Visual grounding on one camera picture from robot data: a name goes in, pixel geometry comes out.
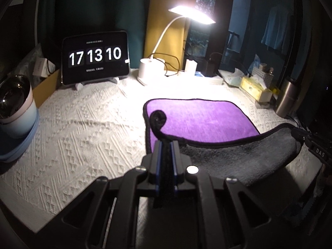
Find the purple and grey towel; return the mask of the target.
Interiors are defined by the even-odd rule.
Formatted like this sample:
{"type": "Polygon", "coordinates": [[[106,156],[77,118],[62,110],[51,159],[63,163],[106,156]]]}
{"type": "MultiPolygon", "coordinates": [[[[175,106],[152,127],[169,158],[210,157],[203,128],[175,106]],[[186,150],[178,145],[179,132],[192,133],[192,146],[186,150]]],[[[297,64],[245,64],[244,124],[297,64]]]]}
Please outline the purple and grey towel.
{"type": "Polygon", "coordinates": [[[143,107],[145,148],[151,153],[158,129],[179,142],[181,153],[218,178],[236,177],[250,186],[292,162],[302,140],[292,136],[297,127],[282,123],[260,133],[234,103],[203,99],[157,98],[143,107]]]}

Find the steel thermos bottle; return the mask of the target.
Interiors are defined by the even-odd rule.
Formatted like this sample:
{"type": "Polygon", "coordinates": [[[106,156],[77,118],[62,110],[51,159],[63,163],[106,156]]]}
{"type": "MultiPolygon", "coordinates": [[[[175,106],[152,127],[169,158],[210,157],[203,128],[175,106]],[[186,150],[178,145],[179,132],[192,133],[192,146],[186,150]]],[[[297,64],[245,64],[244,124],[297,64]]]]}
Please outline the steel thermos bottle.
{"type": "Polygon", "coordinates": [[[285,79],[274,107],[275,114],[285,118],[289,113],[298,97],[298,87],[296,80],[285,79]]]}

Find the white knitted table cloth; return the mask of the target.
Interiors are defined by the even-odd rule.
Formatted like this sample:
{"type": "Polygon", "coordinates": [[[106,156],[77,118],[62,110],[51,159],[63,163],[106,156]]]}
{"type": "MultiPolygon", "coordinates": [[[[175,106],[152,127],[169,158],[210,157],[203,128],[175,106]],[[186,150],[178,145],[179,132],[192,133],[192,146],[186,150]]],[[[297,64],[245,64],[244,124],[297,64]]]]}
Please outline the white knitted table cloth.
{"type": "Polygon", "coordinates": [[[166,87],[142,86],[135,77],[119,84],[61,89],[40,107],[32,143],[16,163],[1,165],[1,200],[29,230],[45,225],[100,175],[117,177],[138,164],[145,151],[144,103],[152,98],[203,98],[240,107],[259,132],[282,119],[258,110],[238,88],[199,78],[166,87]]]}

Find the yellow tissue box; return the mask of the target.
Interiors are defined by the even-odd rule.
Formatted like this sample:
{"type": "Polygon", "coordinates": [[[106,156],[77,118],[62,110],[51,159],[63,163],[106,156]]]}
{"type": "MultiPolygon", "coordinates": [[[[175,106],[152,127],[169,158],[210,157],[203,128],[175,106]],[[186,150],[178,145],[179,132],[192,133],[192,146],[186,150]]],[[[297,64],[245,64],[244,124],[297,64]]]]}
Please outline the yellow tissue box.
{"type": "Polygon", "coordinates": [[[269,89],[264,89],[261,84],[254,81],[253,78],[243,77],[241,79],[240,89],[258,103],[267,103],[272,98],[272,92],[269,89]]]}

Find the white power strip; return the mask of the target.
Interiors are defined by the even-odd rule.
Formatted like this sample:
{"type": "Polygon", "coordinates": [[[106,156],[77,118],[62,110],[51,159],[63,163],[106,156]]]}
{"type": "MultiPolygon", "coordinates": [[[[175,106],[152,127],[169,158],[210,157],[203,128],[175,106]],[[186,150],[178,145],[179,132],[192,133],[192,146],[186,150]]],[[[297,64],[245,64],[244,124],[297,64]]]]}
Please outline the white power strip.
{"type": "Polygon", "coordinates": [[[219,76],[215,77],[205,77],[200,72],[197,72],[198,75],[190,75],[188,73],[185,73],[184,71],[181,71],[178,74],[178,77],[181,81],[189,84],[197,84],[197,85],[224,85],[225,81],[223,78],[220,78],[219,76]]]}

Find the white mesh basket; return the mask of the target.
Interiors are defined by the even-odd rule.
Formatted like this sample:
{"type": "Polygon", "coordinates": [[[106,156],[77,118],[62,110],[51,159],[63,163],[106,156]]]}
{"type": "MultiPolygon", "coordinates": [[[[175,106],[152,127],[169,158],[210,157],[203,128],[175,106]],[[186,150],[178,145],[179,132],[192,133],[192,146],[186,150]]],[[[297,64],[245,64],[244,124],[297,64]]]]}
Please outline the white mesh basket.
{"type": "Polygon", "coordinates": [[[263,79],[267,88],[270,87],[273,80],[273,68],[268,67],[266,63],[260,63],[259,66],[254,66],[252,75],[258,75],[263,79]]]}

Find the white desk lamp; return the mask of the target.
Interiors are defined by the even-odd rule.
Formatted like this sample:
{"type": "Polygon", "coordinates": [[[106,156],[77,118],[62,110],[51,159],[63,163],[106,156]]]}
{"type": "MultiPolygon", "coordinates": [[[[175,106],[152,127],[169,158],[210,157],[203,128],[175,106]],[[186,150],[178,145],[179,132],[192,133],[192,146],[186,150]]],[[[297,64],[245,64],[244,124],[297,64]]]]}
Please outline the white desk lamp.
{"type": "Polygon", "coordinates": [[[137,75],[141,85],[162,81],[170,66],[174,73],[181,70],[184,41],[190,22],[202,25],[216,23],[208,14],[189,5],[177,5],[163,11],[154,9],[149,13],[144,57],[137,75]]]}

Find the white charger block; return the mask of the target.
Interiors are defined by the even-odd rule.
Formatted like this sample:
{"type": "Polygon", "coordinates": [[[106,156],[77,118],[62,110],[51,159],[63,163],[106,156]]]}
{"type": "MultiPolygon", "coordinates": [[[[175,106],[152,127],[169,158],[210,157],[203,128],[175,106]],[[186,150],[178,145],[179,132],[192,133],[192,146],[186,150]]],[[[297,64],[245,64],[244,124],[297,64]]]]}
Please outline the white charger block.
{"type": "Polygon", "coordinates": [[[195,60],[187,59],[185,64],[185,73],[194,75],[196,72],[197,65],[198,64],[195,60]]]}

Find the green tissue pack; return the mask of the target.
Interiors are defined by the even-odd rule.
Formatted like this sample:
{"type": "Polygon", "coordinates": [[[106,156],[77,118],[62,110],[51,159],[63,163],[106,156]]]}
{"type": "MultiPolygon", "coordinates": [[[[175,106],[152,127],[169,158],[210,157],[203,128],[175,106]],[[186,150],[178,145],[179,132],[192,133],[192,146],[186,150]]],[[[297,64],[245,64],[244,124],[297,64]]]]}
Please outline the green tissue pack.
{"type": "Polygon", "coordinates": [[[245,74],[238,68],[234,69],[234,72],[220,70],[221,77],[224,81],[232,87],[239,87],[242,81],[242,78],[245,77],[245,74]]]}

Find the black power adapter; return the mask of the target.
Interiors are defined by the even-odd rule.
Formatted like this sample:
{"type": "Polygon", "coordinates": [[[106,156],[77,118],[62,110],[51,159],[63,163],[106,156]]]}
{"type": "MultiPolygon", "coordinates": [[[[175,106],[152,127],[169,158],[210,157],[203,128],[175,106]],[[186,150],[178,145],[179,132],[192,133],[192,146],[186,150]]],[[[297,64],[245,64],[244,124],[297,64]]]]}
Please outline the black power adapter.
{"type": "Polygon", "coordinates": [[[220,72],[218,71],[219,66],[220,66],[220,61],[214,58],[209,58],[207,61],[205,61],[202,74],[205,77],[221,76],[220,72]]]}

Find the white tablet stand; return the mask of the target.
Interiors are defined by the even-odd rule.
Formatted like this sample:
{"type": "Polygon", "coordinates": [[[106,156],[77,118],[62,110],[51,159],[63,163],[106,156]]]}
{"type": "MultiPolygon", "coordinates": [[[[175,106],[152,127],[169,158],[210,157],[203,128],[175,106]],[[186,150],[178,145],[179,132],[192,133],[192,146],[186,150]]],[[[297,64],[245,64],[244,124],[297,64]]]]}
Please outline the white tablet stand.
{"type": "Polygon", "coordinates": [[[74,84],[73,89],[81,90],[87,84],[97,84],[97,83],[103,83],[103,82],[111,82],[114,84],[118,84],[119,81],[120,81],[120,77],[110,77],[110,78],[104,78],[104,79],[90,80],[87,82],[74,84]]]}

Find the hanging blue shirt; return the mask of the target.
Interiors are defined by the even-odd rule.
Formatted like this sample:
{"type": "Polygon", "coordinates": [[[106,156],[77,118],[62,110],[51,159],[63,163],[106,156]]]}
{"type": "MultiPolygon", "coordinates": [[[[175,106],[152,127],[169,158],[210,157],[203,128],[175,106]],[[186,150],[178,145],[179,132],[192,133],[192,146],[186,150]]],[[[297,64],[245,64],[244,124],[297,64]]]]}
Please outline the hanging blue shirt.
{"type": "Polygon", "coordinates": [[[289,47],[290,13],[287,8],[277,5],[270,9],[261,43],[286,55],[289,47]]]}

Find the tablet showing clock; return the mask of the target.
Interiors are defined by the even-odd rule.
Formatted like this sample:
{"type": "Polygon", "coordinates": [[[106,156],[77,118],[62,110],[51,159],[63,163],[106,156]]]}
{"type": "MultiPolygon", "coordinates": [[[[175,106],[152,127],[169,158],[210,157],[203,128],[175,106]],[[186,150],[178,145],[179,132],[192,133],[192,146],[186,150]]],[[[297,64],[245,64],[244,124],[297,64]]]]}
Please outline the tablet showing clock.
{"type": "Polygon", "coordinates": [[[128,35],[124,30],[76,35],[62,42],[63,85],[124,77],[129,71],[128,35]]]}

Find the steel bowl in pink bucket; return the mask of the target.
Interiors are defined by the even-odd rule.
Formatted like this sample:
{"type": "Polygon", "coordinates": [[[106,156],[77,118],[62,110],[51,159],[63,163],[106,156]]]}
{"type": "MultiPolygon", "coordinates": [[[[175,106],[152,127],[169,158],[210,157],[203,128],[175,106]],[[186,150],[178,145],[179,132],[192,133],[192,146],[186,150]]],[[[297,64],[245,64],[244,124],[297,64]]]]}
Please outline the steel bowl in pink bucket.
{"type": "Polygon", "coordinates": [[[14,75],[1,82],[1,131],[11,138],[22,138],[32,130],[37,114],[28,77],[14,75]]]}

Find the blue plastic basin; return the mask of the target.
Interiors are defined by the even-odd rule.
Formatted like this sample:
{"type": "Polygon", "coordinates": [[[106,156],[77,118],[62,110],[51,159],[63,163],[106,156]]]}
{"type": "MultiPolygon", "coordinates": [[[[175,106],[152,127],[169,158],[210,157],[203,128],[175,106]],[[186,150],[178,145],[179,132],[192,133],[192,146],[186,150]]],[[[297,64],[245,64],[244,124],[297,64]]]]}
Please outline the blue plastic basin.
{"type": "Polygon", "coordinates": [[[31,144],[39,123],[39,111],[37,110],[36,120],[30,130],[22,138],[12,138],[4,131],[1,131],[1,162],[10,163],[17,160],[31,144]]]}

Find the white small box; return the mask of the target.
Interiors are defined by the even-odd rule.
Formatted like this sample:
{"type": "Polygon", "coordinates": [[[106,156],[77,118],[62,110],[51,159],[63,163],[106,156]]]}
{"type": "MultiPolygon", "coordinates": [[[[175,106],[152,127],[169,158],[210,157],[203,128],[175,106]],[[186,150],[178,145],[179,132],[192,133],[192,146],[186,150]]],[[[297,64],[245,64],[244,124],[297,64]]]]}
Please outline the white small box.
{"type": "Polygon", "coordinates": [[[49,75],[53,74],[54,72],[55,72],[55,65],[50,60],[46,58],[36,59],[33,70],[33,76],[47,78],[49,75]]]}

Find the yellow chair back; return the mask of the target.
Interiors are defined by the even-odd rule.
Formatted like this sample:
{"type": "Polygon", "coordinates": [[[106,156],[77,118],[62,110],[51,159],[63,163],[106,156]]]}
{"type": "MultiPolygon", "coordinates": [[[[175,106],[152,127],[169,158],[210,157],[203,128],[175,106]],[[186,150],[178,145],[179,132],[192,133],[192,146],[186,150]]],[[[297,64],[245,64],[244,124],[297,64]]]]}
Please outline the yellow chair back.
{"type": "MultiPolygon", "coordinates": [[[[169,9],[185,5],[194,7],[196,0],[150,0],[148,20],[146,26],[144,57],[153,53],[153,49],[165,27],[176,14],[169,9]]],[[[166,31],[156,50],[156,57],[167,63],[167,69],[176,71],[182,69],[184,59],[184,45],[187,40],[190,20],[181,18],[176,20],[166,31]]]]}

